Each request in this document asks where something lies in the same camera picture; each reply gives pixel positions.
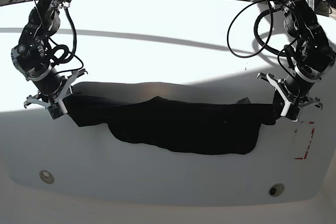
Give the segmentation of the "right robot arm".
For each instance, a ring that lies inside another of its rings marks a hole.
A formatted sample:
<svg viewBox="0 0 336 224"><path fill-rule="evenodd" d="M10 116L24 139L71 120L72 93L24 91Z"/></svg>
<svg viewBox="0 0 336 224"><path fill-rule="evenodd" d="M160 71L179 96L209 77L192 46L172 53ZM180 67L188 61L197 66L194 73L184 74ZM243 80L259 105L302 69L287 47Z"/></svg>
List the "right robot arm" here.
<svg viewBox="0 0 336 224"><path fill-rule="evenodd" d="M29 95L24 107L31 104L43 106L52 119L68 113L64 99L72 95L71 84L84 73L84 66L70 69L70 76L57 71L58 65L71 62L76 57L77 33L69 14L72 0L34 0L28 23L23 28L18 45L11 50L14 67L38 89L36 95ZM72 32L72 48L55 44L52 35L60 27L60 10L65 11Z"/></svg>

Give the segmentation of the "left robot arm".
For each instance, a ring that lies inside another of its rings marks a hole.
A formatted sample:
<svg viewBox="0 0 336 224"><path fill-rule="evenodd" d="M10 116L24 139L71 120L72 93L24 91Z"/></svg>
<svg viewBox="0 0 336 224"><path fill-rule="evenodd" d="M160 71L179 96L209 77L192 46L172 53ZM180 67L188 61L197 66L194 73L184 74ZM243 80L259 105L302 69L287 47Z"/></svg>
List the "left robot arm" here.
<svg viewBox="0 0 336 224"><path fill-rule="evenodd" d="M322 107L320 99L310 97L309 91L333 67L335 51L306 0L271 1L277 6L276 10L284 12L284 29L297 45L285 45L282 50L277 50L263 42L258 27L271 10L263 11L254 24L255 39L270 53L287 59L285 71L288 75L285 79L276 79L270 73L258 76L275 88L272 102L275 119L283 117L297 121L304 107L311 104Z"/></svg>

